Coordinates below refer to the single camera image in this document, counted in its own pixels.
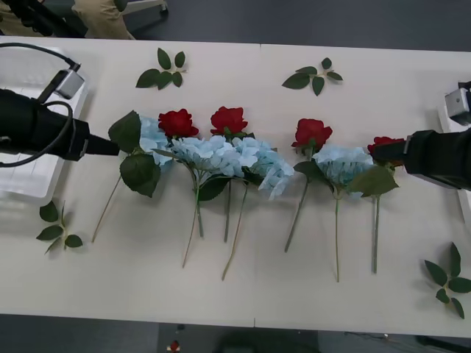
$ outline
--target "black cable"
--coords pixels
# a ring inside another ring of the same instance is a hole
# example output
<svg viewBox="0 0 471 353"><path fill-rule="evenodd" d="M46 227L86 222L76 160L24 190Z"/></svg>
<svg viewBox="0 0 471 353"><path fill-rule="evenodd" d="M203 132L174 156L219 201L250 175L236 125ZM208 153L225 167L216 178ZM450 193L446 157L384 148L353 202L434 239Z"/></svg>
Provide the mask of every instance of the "black cable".
<svg viewBox="0 0 471 353"><path fill-rule="evenodd" d="M62 55L61 53L57 53L55 51L43 48L42 46L33 46L32 44L25 44L25 43L0 43L0 48L7 48L7 47L10 47L10 46L12 46L12 47L15 47L15 46L18 47L19 46L19 47L22 47L22 48L35 49L35 50L39 50L39 51L42 51L42 52L50 54L50 55L54 55L55 57L59 57L60 59L64 60L66 63L68 63L71 66L71 68L78 65L76 62L74 62L72 59L66 57L65 55Z"/></svg>
<svg viewBox="0 0 471 353"><path fill-rule="evenodd" d="M63 105L64 107L67 108L67 121L65 121L65 124L62 130L60 130L59 135L57 135L56 138L49 145L44 147L42 151L39 151L38 153L32 155L31 157L25 158L24 160L20 160L18 162L14 162L14 163L0 162L0 168L14 168L14 167L19 167L20 165L30 163L33 160L36 160L42 155L51 151L51 149L64 137L64 135L67 133L67 130L72 123L72 120L74 119L74 111L72 110L71 106L65 103L64 101L51 101L49 103L43 104L44 107L48 107L50 105Z"/></svg>

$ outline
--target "green leaf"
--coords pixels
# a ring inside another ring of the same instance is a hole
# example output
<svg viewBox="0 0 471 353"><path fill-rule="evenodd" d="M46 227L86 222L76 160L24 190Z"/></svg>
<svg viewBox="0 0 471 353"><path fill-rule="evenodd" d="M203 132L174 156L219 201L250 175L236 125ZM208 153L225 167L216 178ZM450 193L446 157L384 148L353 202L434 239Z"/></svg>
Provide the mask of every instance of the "green leaf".
<svg viewBox="0 0 471 353"><path fill-rule="evenodd" d="M108 130L110 140L126 153L132 153L139 146L141 120L134 110L115 122Z"/></svg>
<svg viewBox="0 0 471 353"><path fill-rule="evenodd" d="M65 227L64 207L65 207L65 201L62 204L62 211L60 212L60 223L63 225L63 227Z"/></svg>
<svg viewBox="0 0 471 353"><path fill-rule="evenodd" d="M162 71L162 73L157 78L157 88L159 90L164 89L172 81L172 74L168 71Z"/></svg>
<svg viewBox="0 0 471 353"><path fill-rule="evenodd" d="M330 77L331 79L334 79L336 81L343 81L344 80L339 74L337 74L336 72L333 72L333 71L327 72L327 77Z"/></svg>
<svg viewBox="0 0 471 353"><path fill-rule="evenodd" d="M119 166L124 184L132 191L152 197L160 178L160 167L149 154L128 156Z"/></svg>
<svg viewBox="0 0 471 353"><path fill-rule="evenodd" d="M328 70L329 68L332 67L332 61L330 61L330 59L326 57L322 61L322 67L324 68L324 70Z"/></svg>
<svg viewBox="0 0 471 353"><path fill-rule="evenodd" d="M432 276L433 281L437 285L443 287L447 283L447 274L440 266L427 260L425 260L425 266L427 266L428 273Z"/></svg>
<svg viewBox="0 0 471 353"><path fill-rule="evenodd" d="M448 282L448 287L455 293L471 292L471 281L468 278L455 277Z"/></svg>
<svg viewBox="0 0 471 353"><path fill-rule="evenodd" d="M171 69L171 61L169 55L161 48L157 50L157 58L159 60L160 66L164 70L170 70Z"/></svg>
<svg viewBox="0 0 471 353"><path fill-rule="evenodd" d="M309 75L303 73L297 73L290 76L283 84L283 87L291 88L292 90L300 90L301 88L309 85Z"/></svg>
<svg viewBox="0 0 471 353"><path fill-rule="evenodd" d="M57 208L54 202L51 201L46 206L42 206L39 209L39 216L46 222L57 221L59 219L59 214L57 213Z"/></svg>
<svg viewBox="0 0 471 353"><path fill-rule="evenodd" d="M65 245L69 248L79 248L83 245L82 239L78 235L70 234L65 239Z"/></svg>
<svg viewBox="0 0 471 353"><path fill-rule="evenodd" d="M62 238L57 238L54 240L51 245L48 246L46 252L44 254L47 254L48 252L56 249L60 244L62 243Z"/></svg>
<svg viewBox="0 0 471 353"><path fill-rule="evenodd" d="M226 187L230 178L221 175L212 176L199 188L198 200L209 201L218 196Z"/></svg>
<svg viewBox="0 0 471 353"><path fill-rule="evenodd" d="M175 160L178 159L178 156L176 154L173 154L173 153L168 152L168 151L164 151L162 149L152 149L152 151L154 151L155 153L158 153L158 154L162 154L165 157L170 157L170 158L173 158Z"/></svg>
<svg viewBox="0 0 471 353"><path fill-rule="evenodd" d="M316 94L316 96L318 96L319 94L321 94L322 92L322 89L324 88L324 77L314 77L312 79L312 89L314 90L314 93Z"/></svg>
<svg viewBox="0 0 471 353"><path fill-rule="evenodd" d="M383 195L398 188L387 168L379 165L357 175L348 185L349 192L363 193L362 197Z"/></svg>
<svg viewBox="0 0 471 353"><path fill-rule="evenodd" d="M144 71L136 83L136 88L149 88L157 86L157 78L160 75L160 71L156 68L151 68L147 71Z"/></svg>
<svg viewBox="0 0 471 353"><path fill-rule="evenodd" d="M175 66L178 68L182 68L185 65L185 53L181 51L177 55L175 55Z"/></svg>
<svg viewBox="0 0 471 353"><path fill-rule="evenodd" d="M461 255L454 243L450 247L450 272L451 277L457 277L461 272Z"/></svg>
<svg viewBox="0 0 471 353"><path fill-rule="evenodd" d="M299 70L296 70L296 72L300 72L302 74L317 75L317 69L313 66L306 66L305 68L300 68Z"/></svg>
<svg viewBox="0 0 471 353"><path fill-rule="evenodd" d="M36 237L38 240L53 240L62 235L63 229L61 226L50 226L44 228L43 231Z"/></svg>
<svg viewBox="0 0 471 353"><path fill-rule="evenodd" d="M176 85L177 87L181 86L183 83L182 74L180 72L174 72L171 75L171 80L173 81L174 85Z"/></svg>
<svg viewBox="0 0 471 353"><path fill-rule="evenodd" d="M444 288L440 288L439 291L436 292L435 298L443 304L448 304L450 302L450 298L448 298L447 291Z"/></svg>
<svg viewBox="0 0 471 353"><path fill-rule="evenodd" d="M459 317L464 319L464 310L459 300L457 298L452 298L451 302L453 303L453 306L455 307L455 310L458 313Z"/></svg>

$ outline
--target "floor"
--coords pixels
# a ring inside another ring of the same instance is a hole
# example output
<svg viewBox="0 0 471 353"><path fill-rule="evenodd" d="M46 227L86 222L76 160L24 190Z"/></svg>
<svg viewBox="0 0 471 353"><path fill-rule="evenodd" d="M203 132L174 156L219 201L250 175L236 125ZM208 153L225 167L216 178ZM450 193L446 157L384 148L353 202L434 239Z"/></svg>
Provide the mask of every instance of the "floor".
<svg viewBox="0 0 471 353"><path fill-rule="evenodd" d="M131 33L140 40L471 51L469 0L168 2L166 17L157 8L127 15ZM385 343L342 332L195 326L177 333L173 324L0 315L0 352L6 353L163 353L174 339L182 353L253 352L218 350L241 335L257 352L432 352L413 337Z"/></svg>

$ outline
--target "green stem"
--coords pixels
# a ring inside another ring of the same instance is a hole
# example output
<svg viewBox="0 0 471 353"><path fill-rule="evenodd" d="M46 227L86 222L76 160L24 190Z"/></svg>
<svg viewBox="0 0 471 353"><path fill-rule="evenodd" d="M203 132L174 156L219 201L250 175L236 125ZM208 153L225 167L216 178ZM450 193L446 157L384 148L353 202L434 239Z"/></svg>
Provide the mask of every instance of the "green stem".
<svg viewBox="0 0 471 353"><path fill-rule="evenodd" d="M195 205L194 205L193 225L191 226L190 240L188 241L188 246L186 247L185 257L183 258L183 268L185 268L186 258L188 256L188 250L190 250L191 238L193 237L194 222L196 220L196 212L198 210L198 196L199 196L199 185L196 185L196 198L195 198Z"/></svg>
<svg viewBox="0 0 471 353"><path fill-rule="evenodd" d="M224 211L226 212L226 230L224 231L224 242L227 243L227 234L229 233L229 217L230 217L230 194L232 189L232 183L229 180L227 186L226 205Z"/></svg>
<svg viewBox="0 0 471 353"><path fill-rule="evenodd" d="M373 274L378 269L378 229L380 225L380 196L376 196L375 239L373 240Z"/></svg>
<svg viewBox="0 0 471 353"><path fill-rule="evenodd" d="M297 206L297 211L296 211L296 216L294 217L293 226L291 227L291 231L289 233L288 241L286 242L285 252L288 252L289 246L291 244L291 240L293 239L294 230L296 229L296 225L297 225L297 219L300 215L301 207L302 207L302 204L304 202L306 192L308 191L308 186L309 186L309 179L306 178L306 184L304 185L304 191L302 192L300 203Z"/></svg>
<svg viewBox="0 0 471 353"><path fill-rule="evenodd" d="M110 198L108 199L106 205L105 205L105 208L103 209L103 212L102 212L102 215L100 216L100 219L98 220L98 224L96 225L95 227L95 231L93 232L93 237L91 238L91 242L92 243L95 243L95 239L96 239L96 234L98 233L98 228L100 227L100 224L102 223L102 219L103 219L103 216L105 215L105 212L108 208L108 205L110 204L110 201L111 201L111 198L113 197L115 191L116 191L116 188L118 187L118 184L119 182L121 181L121 175L119 175L119 179L118 181L116 182L115 184L115 187L113 188L113 191L111 191L111 195L110 195Z"/></svg>
<svg viewBox="0 0 471 353"><path fill-rule="evenodd" d="M337 236L337 229L339 223L339 201L340 199L336 198L336 262L337 262L337 283L340 282L340 271L339 271L339 238Z"/></svg>
<svg viewBox="0 0 471 353"><path fill-rule="evenodd" d="M244 209L244 204L245 204L245 198L247 196L247 191L249 190L249 188L246 186L245 187L245 193L244 193L244 197L242 199L242 205L241 205L241 212L239 213L238 215L238 222L237 222L237 230L235 231L235 236L234 236L234 242L233 242L233 249L232 251L230 252L230 257L229 257L229 261L227 261L227 265L224 269L224 272L222 273L222 280L224 281L224 278L226 278L226 274L227 274L227 270L229 269L229 266L230 266L230 263L233 261L233 258L234 258L234 253L236 252L236 245L237 245L237 238L238 238L238 230L239 230L239 227L241 226L241 219L242 219L242 211Z"/></svg>

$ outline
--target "leaf cluster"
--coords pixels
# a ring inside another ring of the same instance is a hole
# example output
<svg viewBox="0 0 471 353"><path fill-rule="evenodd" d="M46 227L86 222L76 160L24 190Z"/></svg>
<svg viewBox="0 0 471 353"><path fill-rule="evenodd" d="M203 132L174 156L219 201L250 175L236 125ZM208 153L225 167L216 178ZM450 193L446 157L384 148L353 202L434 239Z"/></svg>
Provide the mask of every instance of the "leaf cluster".
<svg viewBox="0 0 471 353"><path fill-rule="evenodd" d="M447 274L439 265L425 260L425 267L432 277L432 280L441 288L436 292L435 297L443 304L452 303L460 318L464 318L464 311L457 298L450 298L447 289L455 293L471 292L471 280L460 277L461 255L454 243L450 247L450 274Z"/></svg>
<svg viewBox="0 0 471 353"><path fill-rule="evenodd" d="M170 71L170 56L161 48L157 50L157 60L163 70L159 71L156 68L150 68L149 70L144 71L139 76L138 83L136 83L136 88L157 87L158 90L162 90L167 87L170 82L173 82L174 85L180 87L183 83L182 73L186 71ZM174 64L177 69L181 69L183 65L185 65L185 53L183 51L175 55Z"/></svg>
<svg viewBox="0 0 471 353"><path fill-rule="evenodd" d="M324 88L325 77L335 82L344 80L342 76L332 69L332 61L328 57L323 59L321 65L324 69L323 72L317 71L313 66L306 66L296 70L296 73L291 75L282 86L292 90L300 90L311 83L314 94L318 96Z"/></svg>
<svg viewBox="0 0 471 353"><path fill-rule="evenodd" d="M79 248L83 245L82 239L78 235L69 234L67 231L67 226L65 225L64 217L64 206L65 203L62 207L60 218L59 212L57 211L56 205L53 201L49 202L46 206L42 206L39 209L39 216L41 217L41 219L43 219L43 221L49 223L55 223L59 221L58 224L44 228L41 233L36 237L36 239L38 240L53 240L53 242L47 248L45 254L57 248L61 243L63 243L64 249Z"/></svg>

